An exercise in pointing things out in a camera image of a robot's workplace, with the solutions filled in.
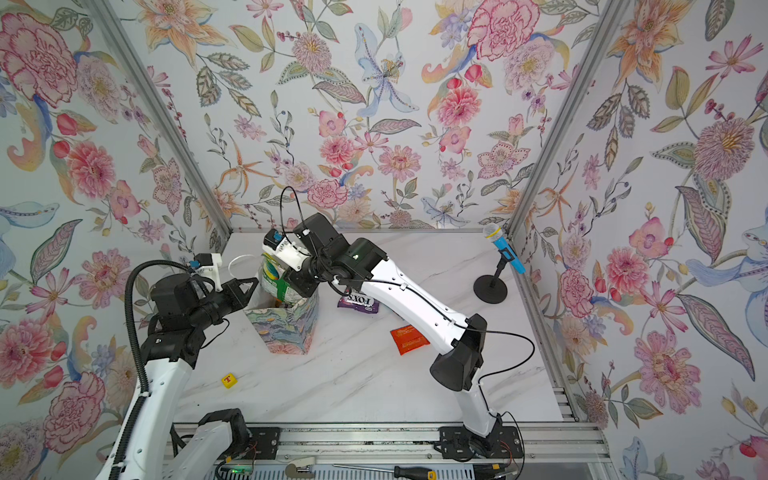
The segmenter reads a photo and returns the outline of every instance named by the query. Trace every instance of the blue microphone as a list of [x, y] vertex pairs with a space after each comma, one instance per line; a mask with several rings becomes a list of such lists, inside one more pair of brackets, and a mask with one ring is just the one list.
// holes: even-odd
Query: blue microphone
[[502, 253], [504, 258], [509, 260], [509, 262], [518, 273], [525, 273], [525, 267], [523, 266], [523, 263], [520, 261], [520, 259], [518, 259], [518, 256], [515, 255], [515, 251], [512, 249], [512, 247], [509, 246], [509, 242], [507, 242], [507, 239], [504, 238], [502, 228], [499, 225], [496, 223], [489, 223], [488, 225], [485, 225], [485, 227], [482, 229], [482, 234], [485, 235], [485, 238], [489, 239], [491, 242], [493, 242], [494, 245], [496, 245], [498, 251]]

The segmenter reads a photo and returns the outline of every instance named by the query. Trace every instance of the yellow block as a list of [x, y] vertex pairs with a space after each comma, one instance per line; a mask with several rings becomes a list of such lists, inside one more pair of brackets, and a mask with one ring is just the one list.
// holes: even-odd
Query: yellow block
[[222, 378], [221, 382], [224, 384], [225, 387], [230, 388], [232, 385], [237, 383], [237, 379], [235, 378], [234, 375], [232, 375], [230, 373], [227, 376], [225, 376], [224, 378]]

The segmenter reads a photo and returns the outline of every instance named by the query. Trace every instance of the microphone stand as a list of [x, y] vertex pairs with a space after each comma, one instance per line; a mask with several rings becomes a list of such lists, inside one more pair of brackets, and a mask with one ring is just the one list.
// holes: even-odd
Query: microphone stand
[[478, 277], [472, 287], [475, 295], [486, 303], [501, 303], [507, 298], [507, 285], [498, 276], [502, 274], [510, 260], [507, 260], [503, 253], [499, 253], [499, 256], [501, 259], [496, 264], [496, 273]]

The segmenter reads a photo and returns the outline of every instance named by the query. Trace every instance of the white marble table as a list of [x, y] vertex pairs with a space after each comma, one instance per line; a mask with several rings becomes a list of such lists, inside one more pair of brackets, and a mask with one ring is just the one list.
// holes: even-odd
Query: white marble table
[[[348, 233], [379, 245], [414, 281], [451, 308], [479, 313], [489, 329], [533, 338], [515, 279], [506, 270], [507, 300], [483, 303], [472, 292], [475, 278], [493, 273], [495, 248], [479, 233]], [[262, 233], [235, 233], [224, 265], [244, 253], [260, 255]], [[255, 276], [260, 259], [232, 266], [238, 277]], [[223, 281], [229, 279], [223, 275]], [[227, 318], [230, 328], [200, 353], [176, 422], [197, 422], [207, 412], [240, 408], [248, 422], [456, 422], [461, 412], [452, 392], [429, 374], [436, 352], [423, 346], [400, 356], [390, 330], [406, 323], [382, 306], [369, 315], [336, 307], [339, 295], [320, 287], [320, 311], [310, 352], [270, 354], [243, 313]], [[221, 331], [211, 327], [210, 333]], [[483, 372], [507, 368], [530, 353], [530, 344], [510, 336], [486, 336]], [[238, 383], [225, 389], [220, 379]], [[541, 356], [509, 373], [484, 380], [488, 402], [519, 422], [559, 422], [557, 400]]]

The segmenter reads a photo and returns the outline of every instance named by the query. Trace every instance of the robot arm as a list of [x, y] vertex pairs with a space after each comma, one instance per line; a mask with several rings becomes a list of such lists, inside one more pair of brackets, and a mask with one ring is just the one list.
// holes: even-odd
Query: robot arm
[[283, 278], [304, 297], [324, 282], [343, 286], [384, 303], [413, 325], [438, 351], [429, 371], [455, 392], [467, 430], [484, 439], [498, 420], [482, 398], [475, 378], [482, 366], [487, 323], [450, 309], [409, 279], [373, 242], [351, 245], [322, 214], [300, 223], [293, 233], [303, 246], [272, 229], [263, 249], [286, 267]]
[[[141, 345], [141, 368], [147, 376], [148, 390], [142, 391], [141, 383], [137, 382], [127, 420], [98, 480], [197, 480], [205, 476], [222, 452], [236, 455], [248, 448], [250, 434], [240, 410], [213, 412], [200, 421], [187, 447], [163, 469], [168, 431], [205, 342], [204, 330], [247, 306], [258, 284], [255, 278], [221, 284], [216, 259], [211, 264], [210, 256], [198, 257], [195, 276], [167, 276], [150, 293], [158, 313], [150, 321], [147, 339]], [[210, 282], [200, 280], [201, 274], [206, 274]], [[200, 283], [214, 288], [203, 285], [201, 296]], [[247, 283], [250, 288], [243, 291], [241, 285]], [[159, 331], [158, 321], [162, 325]]]

